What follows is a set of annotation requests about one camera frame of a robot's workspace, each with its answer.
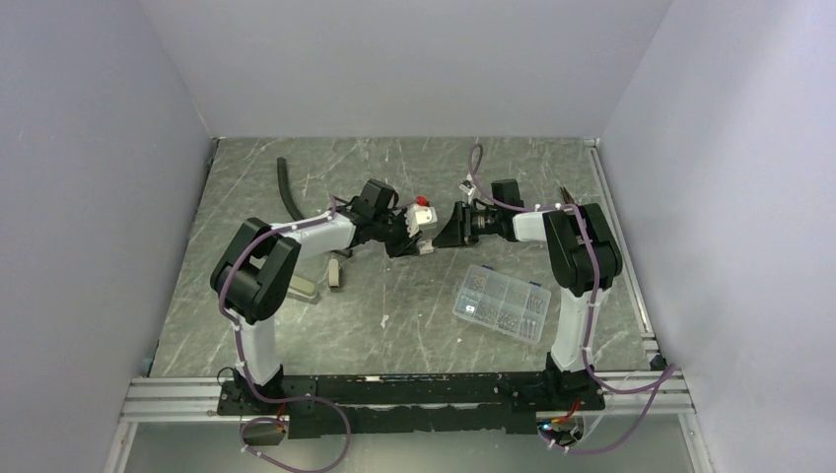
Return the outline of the white staple box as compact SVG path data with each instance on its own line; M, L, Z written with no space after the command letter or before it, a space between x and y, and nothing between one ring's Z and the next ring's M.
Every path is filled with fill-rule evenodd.
M430 240L420 240L417 242L417 249L420 255L431 254L435 251L435 247Z

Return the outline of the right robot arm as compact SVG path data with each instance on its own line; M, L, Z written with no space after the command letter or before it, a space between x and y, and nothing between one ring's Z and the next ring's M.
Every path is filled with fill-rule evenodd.
M465 247L481 236L510 242L543 242L561 290L549 367L557 372L542 382L542 395L556 409L569 407L581 393L579 380L592 366L592 340L599 307L623 269L623 255L602 207L597 203L557 204L527 209L514 179L495 180L481 203L457 201L435 248Z

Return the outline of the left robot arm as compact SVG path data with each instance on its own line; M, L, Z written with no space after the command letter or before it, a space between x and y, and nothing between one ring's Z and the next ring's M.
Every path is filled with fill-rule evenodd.
M390 258L419 252L421 207L400 207L388 184L368 180L347 201L332 198L316 217L268 224L245 220L210 277L220 313L235 332L236 370L249 380L244 402L259 414L282 400L283 364L276 346L274 317L287 298L297 264L309 257L380 242Z

